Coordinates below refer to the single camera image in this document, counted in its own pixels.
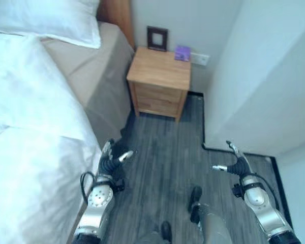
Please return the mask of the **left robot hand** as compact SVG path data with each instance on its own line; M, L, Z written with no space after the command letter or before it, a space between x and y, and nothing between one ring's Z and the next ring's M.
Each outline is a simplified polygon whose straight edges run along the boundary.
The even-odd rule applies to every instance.
M134 155L133 150L126 146L116 143L114 139L109 139L102 149L102 155L99 161L99 174L112 175L113 172Z

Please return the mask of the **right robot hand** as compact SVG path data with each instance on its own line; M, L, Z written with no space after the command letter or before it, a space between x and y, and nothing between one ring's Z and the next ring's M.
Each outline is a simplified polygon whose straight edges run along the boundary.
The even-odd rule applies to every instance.
M230 149L232 149L234 155L236 156L236 163L229 166L224 165L213 165L212 169L215 171L224 171L231 174L238 175L240 177L243 177L244 175L247 175L249 173L252 173L252 170L250 168L250 164L245 156L245 154L236 147L231 141L226 141L227 145Z

